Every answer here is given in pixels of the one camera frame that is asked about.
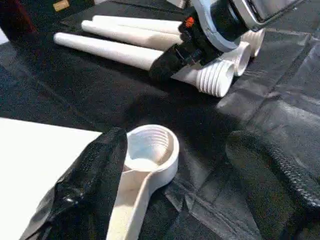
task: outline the threaded opening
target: threaded opening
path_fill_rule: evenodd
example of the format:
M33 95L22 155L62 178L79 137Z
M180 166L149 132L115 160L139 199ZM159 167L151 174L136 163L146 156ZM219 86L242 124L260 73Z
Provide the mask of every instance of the threaded opening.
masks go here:
M128 156L131 169L152 171L166 162L173 153L171 133L152 125L128 136Z

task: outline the white pvc pipe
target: white pvc pipe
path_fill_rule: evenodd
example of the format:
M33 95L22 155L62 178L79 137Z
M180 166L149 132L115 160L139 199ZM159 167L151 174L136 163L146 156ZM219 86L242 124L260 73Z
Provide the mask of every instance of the white pvc pipe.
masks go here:
M160 19L148 19L148 18L135 18L135 17L121 17L121 16L100 16L96 15L92 18L93 22L107 24L116 24L121 26L128 26L138 29L147 29L157 32L169 33L180 35L178 27L181 25L181 21L169 21ZM251 44L252 52L251 57L256 57L261 49L266 29L263 28L258 32L248 31L242 37L242 42L248 42Z
M177 6L180 9L184 9L188 0L166 0L167 2Z
M85 32L161 51L166 51L173 44L181 44L183 42L176 34L129 26L101 24L100 22L84 20L81 27Z
M234 75L242 76L247 69L251 56L251 46L248 42L240 42L239 46L230 52L225 52L220 59L234 63Z
M62 32L56 33L53 40L56 44L65 47L77 49L147 71L150 69L154 60L163 54L162 51L154 49Z
M154 49L62 32L56 33L53 39L56 44L147 71L152 63L163 53ZM216 60L204 67L199 65L186 66L172 78L194 85L202 93L223 97L229 90L234 71L233 62Z
M180 35L178 27L182 23L181 21L100 15L94 16L92 21L96 23L102 23L104 25L121 25L176 35Z
M227 60L214 60L206 66L186 66L171 78L195 86L199 92L224 97L232 83L235 65Z
M266 29L263 28L260 31L248 31L241 37L241 41L247 42L251 45L251 57L255 58L258 56L262 43L264 41Z

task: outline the black fabric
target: black fabric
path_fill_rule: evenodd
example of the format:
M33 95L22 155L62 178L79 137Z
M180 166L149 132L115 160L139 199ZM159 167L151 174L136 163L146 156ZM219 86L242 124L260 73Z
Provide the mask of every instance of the black fabric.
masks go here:
M226 154L264 239L295 239L303 228L319 222L320 185L287 142L267 132L234 131Z
M98 14L184 19L165 0L131 2L101 3L50 29L93 36L80 23ZM140 239L259 240L226 139L240 129L273 132L319 173L319 11L318 0L307 0L271 25L259 56L222 99L175 80L151 84L146 71L55 45L53 32L31 34L0 45L11 75L1 74L0 116L102 132L164 125L180 142L178 173L152 196Z
M20 240L105 240L127 153L127 134L101 134L43 197Z

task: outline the threaded white plastic part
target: threaded white plastic part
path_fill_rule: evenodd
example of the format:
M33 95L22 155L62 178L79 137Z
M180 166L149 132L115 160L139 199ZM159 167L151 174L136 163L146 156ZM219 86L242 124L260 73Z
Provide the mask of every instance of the threaded white plastic part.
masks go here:
M241 41L248 42L251 45L251 57L255 58L258 56L265 38L265 34L266 29L263 28L257 32L250 30L241 36Z
M166 51L174 44L181 44L180 36L171 33L140 29L115 24L102 24L84 20L81 28L85 32L141 46L144 48Z
M177 137L166 127L144 125L128 135L125 165L134 170L151 172L173 156Z
M198 71L196 87L199 92L222 98L227 94L234 74L233 62L216 60Z
M239 55L234 62L234 68L236 69L235 75L237 77L242 76L247 69L251 56L251 46L247 42L241 42L238 50Z

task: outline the black tablecloth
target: black tablecloth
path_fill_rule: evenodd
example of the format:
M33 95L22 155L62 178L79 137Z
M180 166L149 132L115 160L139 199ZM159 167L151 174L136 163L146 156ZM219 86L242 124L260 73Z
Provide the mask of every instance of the black tablecloth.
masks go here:
M152 196L140 239L261 239L225 141L239 129L272 132L319 176L319 12L319 0L307 0L271 25L259 56L219 99L174 80L152 85L146 71L53 43L54 32L92 36L80 23L98 14L184 18L164 0L105 2L0 45L0 117L96 131L164 125L180 142L178 173Z

